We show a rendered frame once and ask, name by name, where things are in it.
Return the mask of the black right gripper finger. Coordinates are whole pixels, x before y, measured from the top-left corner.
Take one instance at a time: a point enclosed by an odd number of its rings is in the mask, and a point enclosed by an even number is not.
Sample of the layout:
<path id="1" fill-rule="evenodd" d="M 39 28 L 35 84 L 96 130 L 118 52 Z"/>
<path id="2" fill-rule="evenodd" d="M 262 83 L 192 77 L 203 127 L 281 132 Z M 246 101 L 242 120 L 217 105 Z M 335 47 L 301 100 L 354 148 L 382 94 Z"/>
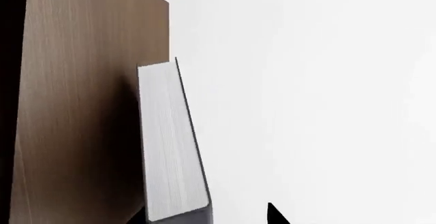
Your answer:
<path id="1" fill-rule="evenodd" d="M 272 203 L 267 205 L 267 224 L 290 224 Z"/>

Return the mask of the brown wooden shelf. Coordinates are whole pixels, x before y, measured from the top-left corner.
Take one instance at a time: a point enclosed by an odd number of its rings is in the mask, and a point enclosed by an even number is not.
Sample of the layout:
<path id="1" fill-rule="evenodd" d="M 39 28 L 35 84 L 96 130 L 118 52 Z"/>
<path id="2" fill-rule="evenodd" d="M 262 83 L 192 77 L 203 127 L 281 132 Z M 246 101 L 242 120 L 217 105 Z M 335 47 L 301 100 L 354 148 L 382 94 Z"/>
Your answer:
<path id="1" fill-rule="evenodd" d="M 27 0 L 0 224 L 128 222 L 144 204 L 136 68 L 168 59 L 164 0 Z"/>

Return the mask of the dark-covered book with white pages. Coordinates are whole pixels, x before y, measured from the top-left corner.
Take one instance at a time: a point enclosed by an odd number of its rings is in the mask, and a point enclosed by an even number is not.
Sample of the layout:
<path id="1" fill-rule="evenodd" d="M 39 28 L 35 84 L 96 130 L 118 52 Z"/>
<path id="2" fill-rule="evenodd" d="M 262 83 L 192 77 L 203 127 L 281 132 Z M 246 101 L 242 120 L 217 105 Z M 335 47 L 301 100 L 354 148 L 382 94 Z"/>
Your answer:
<path id="1" fill-rule="evenodd" d="M 213 224 L 178 61 L 137 68 L 146 224 Z"/>

